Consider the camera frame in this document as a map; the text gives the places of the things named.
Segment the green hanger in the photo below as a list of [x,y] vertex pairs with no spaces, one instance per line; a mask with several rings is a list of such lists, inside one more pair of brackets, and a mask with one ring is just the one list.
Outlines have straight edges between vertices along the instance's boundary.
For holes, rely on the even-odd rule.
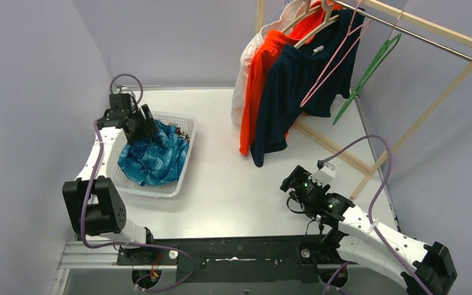
[[357,83],[356,87],[352,90],[350,96],[347,98],[347,101],[343,104],[343,106],[340,108],[339,112],[337,113],[336,118],[333,120],[332,125],[335,125],[338,123],[344,112],[347,110],[347,108],[351,105],[351,103],[354,101],[354,99],[359,97],[359,92],[362,90],[362,88],[366,85],[368,80],[372,77],[372,75],[376,72],[377,68],[383,63],[383,61],[391,54],[393,49],[398,45],[400,39],[401,39],[401,33],[398,33],[395,37],[391,37],[392,32],[395,29],[395,26],[398,24],[402,14],[404,11],[402,11],[398,16],[395,21],[395,23],[391,26],[391,31],[388,34],[387,39],[385,42],[382,44],[380,49],[378,50],[377,54],[371,61],[369,67],[367,70],[364,72],[363,76]]

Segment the camouflage orange black shorts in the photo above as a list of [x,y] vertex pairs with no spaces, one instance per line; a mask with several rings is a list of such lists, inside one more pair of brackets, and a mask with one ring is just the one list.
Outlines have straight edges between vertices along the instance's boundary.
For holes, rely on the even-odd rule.
[[191,138],[189,134],[184,132],[179,126],[175,124],[168,124],[167,126],[172,128],[179,138],[183,139],[187,143],[190,143]]

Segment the white plastic basket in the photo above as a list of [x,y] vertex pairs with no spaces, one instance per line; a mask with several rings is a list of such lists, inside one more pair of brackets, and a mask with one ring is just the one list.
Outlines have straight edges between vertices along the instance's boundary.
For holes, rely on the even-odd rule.
[[133,144],[116,140],[108,173],[120,192],[170,198],[182,185],[191,155],[197,120],[182,114],[155,112],[155,134]]

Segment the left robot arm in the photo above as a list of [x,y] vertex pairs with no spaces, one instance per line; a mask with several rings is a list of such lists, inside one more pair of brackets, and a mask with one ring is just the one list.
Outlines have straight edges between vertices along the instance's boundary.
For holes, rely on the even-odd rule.
[[109,245],[133,248],[142,262],[152,261],[157,245],[148,228],[127,217],[127,209],[112,177],[123,148],[148,139],[157,131],[147,105],[138,106],[127,92],[112,93],[110,107],[94,124],[95,140],[81,172],[67,181],[62,194],[71,226],[85,246],[87,237],[109,239]]

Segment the blue patterned shorts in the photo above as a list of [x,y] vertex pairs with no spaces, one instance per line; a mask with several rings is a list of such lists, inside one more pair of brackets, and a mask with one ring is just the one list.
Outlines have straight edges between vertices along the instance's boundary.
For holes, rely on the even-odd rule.
[[158,132],[122,149],[117,164],[124,175],[139,186],[159,186],[179,180],[189,143],[168,124],[155,121]]

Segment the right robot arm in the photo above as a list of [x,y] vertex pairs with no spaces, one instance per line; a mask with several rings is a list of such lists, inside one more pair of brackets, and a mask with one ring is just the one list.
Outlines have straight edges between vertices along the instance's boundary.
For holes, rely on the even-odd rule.
[[300,204],[303,214],[331,228],[322,240],[324,259],[367,267],[408,294],[447,294],[457,279],[449,249],[408,237],[371,218],[350,199],[330,193],[335,177],[335,168],[328,163],[314,173],[297,166],[280,186]]

